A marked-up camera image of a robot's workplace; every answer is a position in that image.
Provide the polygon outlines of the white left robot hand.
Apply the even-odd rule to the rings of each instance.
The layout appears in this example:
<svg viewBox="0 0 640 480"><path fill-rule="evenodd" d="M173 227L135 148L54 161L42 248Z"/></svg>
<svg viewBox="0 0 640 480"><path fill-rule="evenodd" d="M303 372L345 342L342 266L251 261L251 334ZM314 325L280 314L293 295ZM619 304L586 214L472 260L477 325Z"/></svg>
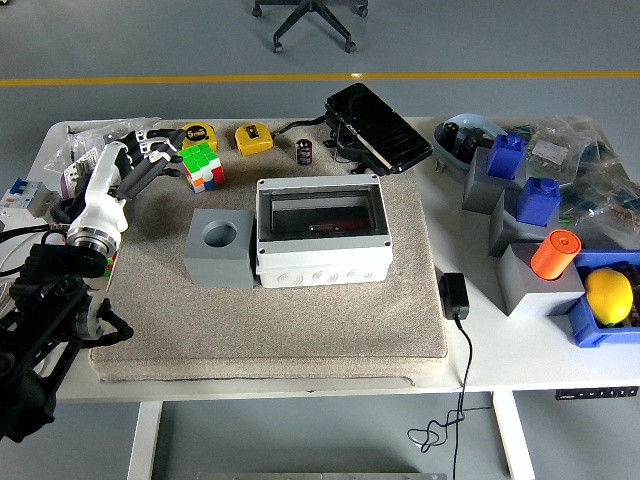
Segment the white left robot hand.
<svg viewBox="0 0 640 480"><path fill-rule="evenodd" d="M183 129L134 130L105 145L84 191L84 208L70 223L67 242L111 243L116 249L128 228L127 201L165 167L181 160Z"/></svg>

